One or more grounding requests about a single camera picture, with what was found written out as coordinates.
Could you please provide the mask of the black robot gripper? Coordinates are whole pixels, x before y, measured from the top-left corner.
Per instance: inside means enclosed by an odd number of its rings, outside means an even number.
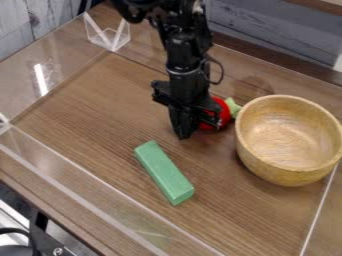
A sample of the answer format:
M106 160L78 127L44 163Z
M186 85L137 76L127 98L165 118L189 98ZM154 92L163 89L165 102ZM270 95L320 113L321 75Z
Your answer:
M171 125L181 140L189 139L198 129L219 130L222 107L210 96L210 65L195 68L166 66L169 81L155 80L153 98L169 108ZM194 112L201 112L199 122Z

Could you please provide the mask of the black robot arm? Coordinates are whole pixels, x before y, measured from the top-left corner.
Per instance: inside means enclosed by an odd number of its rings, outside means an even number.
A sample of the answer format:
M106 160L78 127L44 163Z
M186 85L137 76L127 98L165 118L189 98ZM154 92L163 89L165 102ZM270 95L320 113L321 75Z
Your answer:
M153 99L169 108L177 136L190 138L202 124L218 128L222 107L210 95L210 87L222 80L210 78L215 59L209 55L213 34L203 0L110 1L129 23L149 21L158 30L169 79L151 82Z

